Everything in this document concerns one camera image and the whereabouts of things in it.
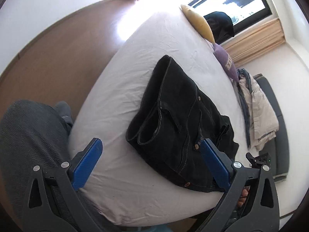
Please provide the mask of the person's right hand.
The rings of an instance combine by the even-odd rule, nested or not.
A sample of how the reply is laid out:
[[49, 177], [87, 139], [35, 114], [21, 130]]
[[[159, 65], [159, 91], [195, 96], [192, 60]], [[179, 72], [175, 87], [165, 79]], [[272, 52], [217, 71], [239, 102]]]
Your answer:
[[243, 204], [246, 202], [247, 196], [249, 194], [249, 189], [250, 189], [250, 187], [248, 187], [248, 186], [243, 188], [242, 193], [240, 195], [240, 198], [237, 202], [238, 208], [241, 208], [243, 206]]

